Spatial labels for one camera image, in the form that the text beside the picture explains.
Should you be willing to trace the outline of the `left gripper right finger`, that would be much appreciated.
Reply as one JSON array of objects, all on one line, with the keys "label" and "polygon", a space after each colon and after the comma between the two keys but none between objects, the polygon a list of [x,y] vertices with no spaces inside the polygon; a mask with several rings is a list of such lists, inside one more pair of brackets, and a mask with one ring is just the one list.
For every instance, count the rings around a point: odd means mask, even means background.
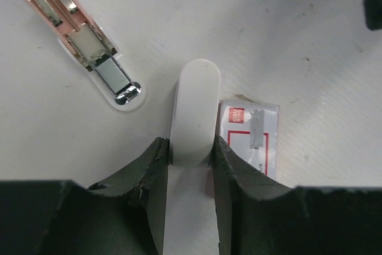
[{"label": "left gripper right finger", "polygon": [[381,189],[289,188],[212,148],[220,254],[380,254]]}]

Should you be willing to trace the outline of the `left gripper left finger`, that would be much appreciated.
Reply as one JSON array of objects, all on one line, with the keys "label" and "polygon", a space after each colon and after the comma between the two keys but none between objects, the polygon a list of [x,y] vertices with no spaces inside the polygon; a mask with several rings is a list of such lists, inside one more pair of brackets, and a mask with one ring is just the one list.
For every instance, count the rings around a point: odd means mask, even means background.
[{"label": "left gripper left finger", "polygon": [[1,182],[2,254],[162,254],[169,140],[113,175]]}]

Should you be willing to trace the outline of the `red white staple box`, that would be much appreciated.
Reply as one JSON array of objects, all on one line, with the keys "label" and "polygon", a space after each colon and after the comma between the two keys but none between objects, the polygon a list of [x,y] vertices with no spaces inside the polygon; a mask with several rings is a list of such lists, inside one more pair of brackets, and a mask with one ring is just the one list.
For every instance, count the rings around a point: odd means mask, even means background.
[{"label": "red white staple box", "polygon": [[220,103],[217,130],[244,161],[276,180],[279,106],[243,100]]}]

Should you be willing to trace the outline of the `white stapler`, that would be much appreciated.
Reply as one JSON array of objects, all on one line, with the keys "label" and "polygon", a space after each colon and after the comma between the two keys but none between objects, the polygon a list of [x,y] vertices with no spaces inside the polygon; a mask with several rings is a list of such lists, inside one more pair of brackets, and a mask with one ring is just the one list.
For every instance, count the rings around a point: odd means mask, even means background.
[{"label": "white stapler", "polygon": [[208,161],[215,137],[220,86],[220,71],[207,59],[194,59],[182,68],[171,123],[172,165],[198,167]]}]

